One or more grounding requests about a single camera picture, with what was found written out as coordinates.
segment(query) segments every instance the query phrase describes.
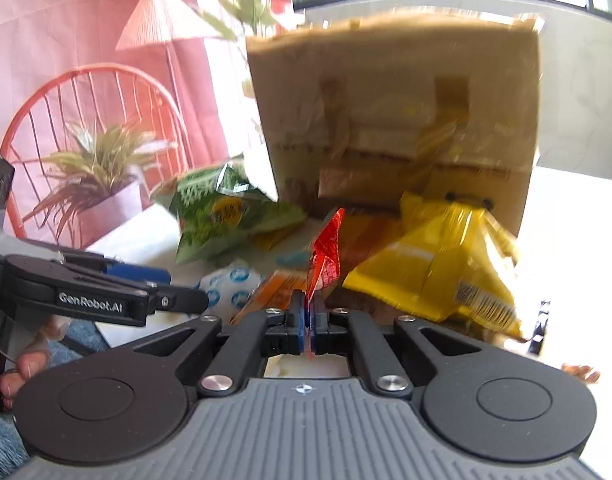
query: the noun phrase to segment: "potted plant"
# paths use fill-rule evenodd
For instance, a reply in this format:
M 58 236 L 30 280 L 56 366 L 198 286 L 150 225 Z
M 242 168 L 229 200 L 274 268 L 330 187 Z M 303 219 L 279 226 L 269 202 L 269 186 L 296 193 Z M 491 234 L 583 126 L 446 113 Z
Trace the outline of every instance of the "potted plant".
M 174 143 L 155 140 L 155 133 L 131 123 L 100 130 L 96 124 L 92 131 L 73 123 L 68 132 L 78 150 L 58 151 L 41 159 L 50 165 L 47 177 L 57 185 L 23 220 L 42 214 L 43 227 L 51 215 L 56 221 L 61 214 L 55 232 L 59 239 L 77 215 L 85 247 L 142 210 L 144 171 L 156 167 L 156 155 Z

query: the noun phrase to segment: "human hand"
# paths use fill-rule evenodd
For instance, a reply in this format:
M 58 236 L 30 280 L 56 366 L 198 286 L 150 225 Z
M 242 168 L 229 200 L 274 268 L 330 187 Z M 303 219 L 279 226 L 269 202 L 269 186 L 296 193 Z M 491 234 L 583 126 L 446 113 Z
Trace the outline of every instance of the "human hand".
M 63 338 L 69 325 L 69 318 L 51 316 L 37 333 L 35 340 L 17 358 L 16 370 L 7 372 L 0 377 L 0 391 L 4 397 L 4 406 L 7 409 L 13 407 L 13 402 L 19 389 L 31 377 L 37 375 L 48 366 L 50 362 L 48 340 Z
M 564 363 L 561 365 L 561 369 L 568 375 L 572 375 L 586 384 L 595 384 L 601 375 L 596 370 L 593 370 L 593 367 L 587 365 L 569 365 Z

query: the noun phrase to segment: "black circular pad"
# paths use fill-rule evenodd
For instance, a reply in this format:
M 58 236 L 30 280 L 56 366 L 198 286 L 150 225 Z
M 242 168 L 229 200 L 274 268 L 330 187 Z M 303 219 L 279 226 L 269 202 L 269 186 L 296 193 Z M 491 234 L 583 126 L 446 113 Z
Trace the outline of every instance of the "black circular pad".
M 495 462 L 546 462 L 579 453 L 595 424 L 585 384 L 501 349 L 445 358 L 422 412 L 445 440 Z
M 67 386 L 59 402 L 65 413 L 79 420 L 107 420 L 125 412 L 134 396 L 128 384 L 98 377 Z
M 118 462 L 153 448 L 180 425 L 188 398 L 167 359 L 132 349 L 46 370 L 17 396 L 29 452 L 80 465 Z
M 532 420 L 552 405 L 548 390 L 540 384 L 518 378 L 494 379 L 480 387 L 477 402 L 481 409 L 503 420 Z

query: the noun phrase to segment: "yellow snack bag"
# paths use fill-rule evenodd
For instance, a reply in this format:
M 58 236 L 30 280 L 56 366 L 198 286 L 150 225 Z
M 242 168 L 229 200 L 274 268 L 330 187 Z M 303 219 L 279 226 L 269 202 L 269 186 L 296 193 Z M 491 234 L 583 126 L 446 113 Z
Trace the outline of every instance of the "yellow snack bag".
M 403 237 L 355 267 L 344 287 L 433 322 L 464 316 L 524 339 L 515 313 L 520 255 L 513 235 L 484 208 L 409 193 L 400 205 Z

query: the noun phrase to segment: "red chair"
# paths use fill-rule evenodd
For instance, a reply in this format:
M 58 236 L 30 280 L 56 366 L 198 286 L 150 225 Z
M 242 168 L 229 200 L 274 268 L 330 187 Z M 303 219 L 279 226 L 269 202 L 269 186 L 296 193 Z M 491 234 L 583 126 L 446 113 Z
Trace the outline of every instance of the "red chair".
M 68 134 L 72 122 L 90 129 L 135 122 L 142 129 L 154 131 L 156 140 L 174 143 L 174 148 L 157 156 L 156 167 L 145 172 L 145 196 L 163 180 L 189 168 L 184 121 L 160 82 L 141 70 L 113 63 L 70 70 L 43 85 L 26 101 L 1 143 L 1 155 L 16 167 L 6 211 L 18 238 L 78 248 L 94 241 L 82 234 L 77 214 L 66 222 L 59 237 L 56 233 L 63 210 L 48 219 L 40 213 L 24 220 L 55 184 L 54 178 L 47 177 L 41 159 L 59 150 L 77 150 Z

